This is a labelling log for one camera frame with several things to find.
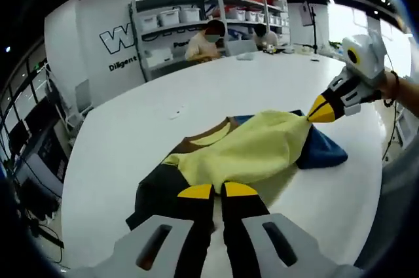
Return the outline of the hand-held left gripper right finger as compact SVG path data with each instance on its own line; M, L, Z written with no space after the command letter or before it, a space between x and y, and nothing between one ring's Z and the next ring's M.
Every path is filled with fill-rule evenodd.
M224 242L234 277L359 277L360 270L324 256L318 242L279 213L269 213L257 191L226 182L221 188Z

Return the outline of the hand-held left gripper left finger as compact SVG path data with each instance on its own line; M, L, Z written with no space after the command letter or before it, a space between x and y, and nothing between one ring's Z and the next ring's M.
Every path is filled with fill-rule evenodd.
M214 229L211 184L165 190L140 186L126 219L134 277L200 277Z

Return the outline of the person's right hand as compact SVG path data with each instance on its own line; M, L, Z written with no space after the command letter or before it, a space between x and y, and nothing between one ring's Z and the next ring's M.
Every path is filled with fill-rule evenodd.
M379 90L383 99L399 101L403 79L395 71L385 71L385 79L380 84Z

